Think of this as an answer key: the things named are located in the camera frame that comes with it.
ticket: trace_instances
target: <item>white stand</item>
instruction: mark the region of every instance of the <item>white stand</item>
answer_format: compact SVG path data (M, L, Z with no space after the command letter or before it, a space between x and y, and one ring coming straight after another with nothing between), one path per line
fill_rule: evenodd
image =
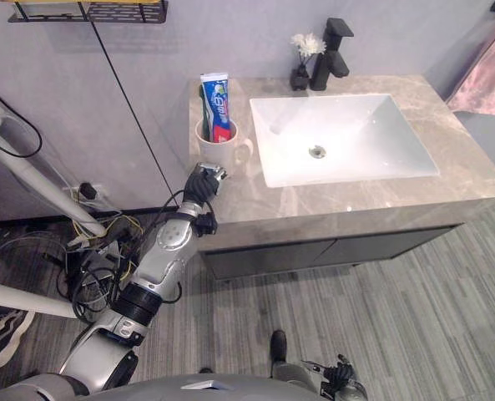
M4 111L0 108L0 126L3 123L3 118ZM0 146L12 153L18 154L18 152L1 137ZM36 170L26 159L13 157L0 150L0 161L20 180L63 211L67 217L78 221L83 227L96 236L106 235L106 230L103 225L96 221L82 207L77 205L74 200L65 195L63 191ZM75 317L73 309L68 302L56 301L30 292L19 291L1 285L0 306L50 313L63 317Z
M0 306L24 311L47 313L48 315L73 317L73 306L67 301L59 301L32 294L30 292L17 290L0 284Z

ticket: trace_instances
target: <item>small vase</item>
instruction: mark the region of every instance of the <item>small vase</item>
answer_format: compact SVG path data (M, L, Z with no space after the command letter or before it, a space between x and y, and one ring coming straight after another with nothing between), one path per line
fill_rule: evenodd
M299 67L291 70L290 86L293 90L305 90L309 80L310 77L304 64L300 64Z

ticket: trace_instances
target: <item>vanity cabinet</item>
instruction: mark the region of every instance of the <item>vanity cabinet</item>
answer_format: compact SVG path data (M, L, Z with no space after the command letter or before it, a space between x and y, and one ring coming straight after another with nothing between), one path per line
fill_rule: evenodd
M399 256L450 231L454 226L365 236L291 242L202 253L218 280L290 272L316 266L353 265Z

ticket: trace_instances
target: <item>rectangular sink basin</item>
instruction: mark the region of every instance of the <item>rectangular sink basin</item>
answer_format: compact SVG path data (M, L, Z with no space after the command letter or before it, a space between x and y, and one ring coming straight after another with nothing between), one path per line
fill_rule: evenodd
M251 99L270 188L438 175L389 94Z

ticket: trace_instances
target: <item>pink towel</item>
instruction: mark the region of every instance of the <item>pink towel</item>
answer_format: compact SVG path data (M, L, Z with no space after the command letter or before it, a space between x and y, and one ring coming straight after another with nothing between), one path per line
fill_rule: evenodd
M459 83L447 105L452 111L495 114L495 39Z

